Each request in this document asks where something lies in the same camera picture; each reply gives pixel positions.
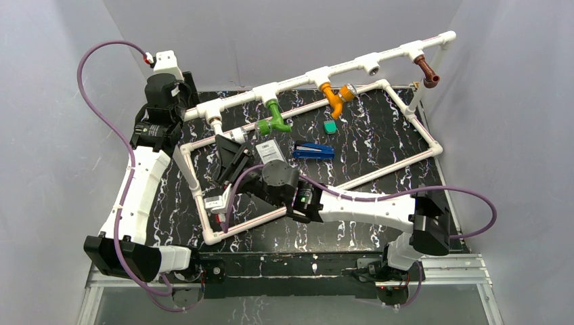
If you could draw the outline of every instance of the black marble surface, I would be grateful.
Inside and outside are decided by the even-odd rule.
[[[413,97],[411,89],[398,89],[397,93],[406,103]],[[237,92],[201,93],[200,99],[204,102],[234,94]],[[285,111],[323,98],[319,91],[288,91],[279,95],[279,102]],[[250,102],[243,107],[230,108],[222,115],[223,129],[230,130],[268,117],[269,112],[261,103]],[[292,166],[298,167],[306,175],[313,175],[320,178],[320,181],[335,186],[428,148],[391,99],[379,89],[361,94],[345,107],[343,115],[336,122],[338,131],[334,135],[327,135],[323,129],[323,122],[328,119],[330,107],[326,106],[288,119],[287,123],[292,125],[293,129],[291,133],[274,131],[267,137],[258,138],[255,132],[250,132],[250,148],[255,151],[255,144],[275,138]],[[210,135],[213,133],[204,119],[197,118],[184,126],[180,144]],[[292,147],[298,139],[334,147],[335,159],[294,159]],[[214,182],[219,164],[215,146],[196,150],[192,158],[204,195],[209,197],[220,194],[221,190]],[[355,190],[390,194],[421,184],[429,186],[440,183],[434,160],[427,159]],[[236,213],[231,222],[243,222],[274,209],[262,201],[251,201],[243,195],[236,199]],[[211,227],[215,231],[220,230],[214,218],[211,219]],[[201,231],[192,193],[177,165],[172,162],[162,178],[156,202],[152,207],[148,224],[149,245],[194,245],[200,247],[203,252],[356,252],[379,251],[387,242],[400,235],[400,231],[380,225],[354,221],[303,224],[285,217],[212,246],[203,243]]]

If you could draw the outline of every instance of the copper faucet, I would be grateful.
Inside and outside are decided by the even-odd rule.
[[[426,63],[424,55],[421,54],[414,58],[413,63],[418,65],[424,73],[423,84],[426,88],[434,88],[439,84],[441,77],[439,77],[435,71]]]

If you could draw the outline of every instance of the pvc pipe frame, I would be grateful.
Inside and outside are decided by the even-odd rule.
[[[368,61],[365,61],[365,59],[364,59],[365,57],[374,58],[376,60],[376,62],[379,62],[379,61],[383,61],[383,60],[387,60],[387,59],[391,59],[391,58],[396,58],[399,56],[414,56],[417,53],[417,51],[422,51],[422,48],[440,45],[441,49],[439,50],[439,52],[437,52],[435,54],[435,57],[433,58],[433,60],[430,63],[431,68],[436,70],[438,68],[438,65],[440,64],[440,62],[442,60],[442,56],[443,56],[444,52],[447,49],[447,45],[451,41],[453,41],[455,39],[455,37],[456,37],[456,34],[452,31],[449,31],[449,32],[445,32],[443,34],[440,34],[439,36],[436,36],[436,37],[433,37],[430,39],[426,39],[424,41],[415,41],[412,43],[401,45],[401,47],[391,49],[388,51],[384,51],[384,52],[380,52],[380,53],[371,53],[371,54],[368,54],[366,56],[356,58],[353,61],[345,62],[342,64],[337,64],[337,65],[331,66],[331,67],[323,67],[323,68],[320,68],[318,70],[323,70],[323,71],[329,70],[330,71],[328,73],[329,76],[334,75],[334,74],[347,72],[350,70],[360,69],[360,68],[365,68],[365,70],[367,71],[367,68],[373,69],[374,65],[372,62],[369,63]],[[314,82],[313,80],[311,80],[312,78],[309,77],[309,75],[312,76],[313,74],[308,72],[307,74],[300,76],[300,77],[288,79],[288,80],[282,81],[280,83],[274,83],[275,85],[278,86],[278,88],[276,88],[276,92],[278,93],[281,91],[293,89],[295,87],[299,87],[301,85],[306,85],[308,83]],[[419,90],[415,94],[414,99],[411,101],[410,106],[406,105],[401,100],[401,98],[393,90],[393,88],[391,87],[391,85],[389,84],[389,82],[386,79],[380,79],[379,81],[376,81],[375,83],[371,83],[370,85],[366,85],[366,86],[357,88],[357,94],[365,93],[365,92],[371,91],[373,89],[383,89],[389,95],[389,97],[394,101],[394,103],[400,109],[401,113],[405,116],[405,118],[414,126],[414,128],[421,134],[422,138],[427,142],[428,150],[421,152],[417,155],[414,155],[412,157],[403,159],[399,162],[395,162],[394,164],[383,167],[377,171],[368,173],[367,175],[358,177],[356,179],[348,181],[347,183],[344,183],[344,184],[337,186],[337,188],[339,188],[341,190],[350,190],[352,188],[356,188],[357,186],[361,186],[365,183],[368,183],[369,181],[375,180],[379,177],[382,177],[382,176],[387,175],[389,173],[392,173],[394,171],[398,171],[398,170],[405,168],[407,166],[410,166],[414,163],[418,163],[424,159],[437,156],[440,153],[442,153],[442,151],[443,151],[443,148],[439,144],[439,142],[437,142],[431,136],[431,134],[424,128],[422,123],[417,119],[416,115],[414,114],[416,111],[416,106],[417,106],[417,103],[415,102],[415,100],[418,101],[422,97],[422,94],[423,94],[423,92],[421,91],[422,88],[419,88]],[[223,111],[226,108],[237,106],[240,104],[244,104],[244,103],[256,100],[257,96],[258,95],[254,91],[246,91],[246,92],[241,93],[239,95],[227,97],[224,99],[212,100],[212,101],[210,101],[211,103],[205,102],[204,104],[207,104],[207,105],[212,104],[213,106],[211,106],[211,107],[213,107],[213,108],[218,107],[218,109],[220,109],[220,111]],[[307,105],[283,112],[281,114],[281,116],[283,117],[283,119],[290,118],[290,117],[308,112],[310,110],[314,110],[316,108],[327,106],[328,104],[329,104],[329,102],[327,99],[320,100],[320,101],[317,101],[317,102],[314,102],[311,104],[307,104]],[[188,110],[186,112],[185,121],[188,121],[188,120],[191,120],[193,118],[200,117],[200,116],[203,117],[204,115],[205,115],[205,111],[201,112],[198,108],[191,109],[191,110]],[[221,121],[217,120],[215,125],[213,125],[213,124],[214,123],[212,123],[212,128],[214,129],[215,134],[229,135],[231,133],[230,131],[222,132]],[[245,131],[255,130],[255,123],[249,123],[249,124],[243,126],[243,129]],[[194,166],[193,166],[193,162],[192,162],[193,160],[191,159],[191,154],[192,154],[193,150],[204,147],[204,146],[208,146],[208,145],[213,144],[213,143],[215,143],[215,136],[206,137],[206,138],[201,139],[201,140],[196,141],[196,142],[184,144],[180,147],[181,153],[185,157],[185,164],[187,165],[187,168],[189,168],[192,172],[193,179],[188,180],[188,183],[194,184],[194,187],[195,187],[195,188],[192,188],[192,196],[194,197],[194,200],[196,201],[196,206],[197,206],[198,214],[200,216],[201,226],[203,229],[202,235],[204,238],[204,242],[207,245],[216,244],[216,243],[218,243],[218,242],[220,242],[226,238],[229,238],[231,236],[235,236],[236,234],[239,234],[240,232],[244,232],[244,231],[249,230],[251,228],[257,227],[258,225],[267,223],[267,222],[272,221],[274,219],[277,219],[279,217],[283,217],[286,214],[286,209],[280,208],[280,209],[277,209],[277,210],[272,211],[270,213],[266,213],[264,215],[261,215],[259,217],[254,218],[254,219],[246,221],[244,223],[230,227],[228,229],[227,233],[214,232],[211,229],[211,226],[209,225],[208,215],[207,215],[207,212],[205,210],[205,204],[203,201],[203,194],[202,194],[201,187],[195,186],[196,184],[199,184],[199,181],[197,180]]]
[[[321,84],[328,82],[329,77],[352,70],[364,69],[369,75],[375,75],[380,68],[378,63],[381,61],[398,58],[401,56],[407,56],[410,58],[410,60],[414,60],[414,58],[420,54],[423,54],[423,49],[440,45],[442,50],[437,52],[433,58],[433,61],[430,63],[431,68],[436,70],[438,66],[433,66],[433,64],[437,65],[441,61],[443,52],[449,47],[449,44],[455,38],[456,33],[450,30],[423,41],[406,43],[394,49],[389,49],[383,52],[373,52],[364,56],[359,56],[354,60],[337,64],[335,66],[324,66],[322,68],[309,71],[302,76],[287,79],[279,83],[268,83],[266,85],[255,87],[253,90],[245,91],[244,93],[240,93],[235,96],[223,99],[218,98],[216,100],[201,103],[197,108],[187,110],[183,120],[189,121],[198,117],[206,117],[207,110],[212,111],[211,114],[213,114],[213,116],[218,116],[219,112],[223,112],[226,108],[242,105],[253,100],[274,98],[280,92],[311,83],[315,83],[318,88]]]

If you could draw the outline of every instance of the green block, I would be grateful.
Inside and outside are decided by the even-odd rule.
[[[335,121],[325,121],[324,127],[327,134],[333,134],[337,132],[337,125],[335,124]]]

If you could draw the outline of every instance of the gray wall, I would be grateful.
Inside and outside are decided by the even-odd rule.
[[[0,324],[73,324],[89,259],[82,250],[114,202],[126,150],[84,104],[80,57],[121,38],[100,0],[0,5]],[[97,107],[124,132],[144,77],[117,45],[89,60]]]
[[[500,212],[470,245],[506,324],[572,324],[574,3],[465,1],[450,28],[430,128],[447,183],[488,194]],[[482,202],[454,203],[463,230],[487,223]]]
[[[153,53],[173,49],[201,90],[281,81],[435,36],[447,30],[461,2],[104,0],[125,39]],[[360,85],[385,77],[407,85],[420,79],[420,69],[406,59],[381,66],[375,77],[357,71],[332,81]]]

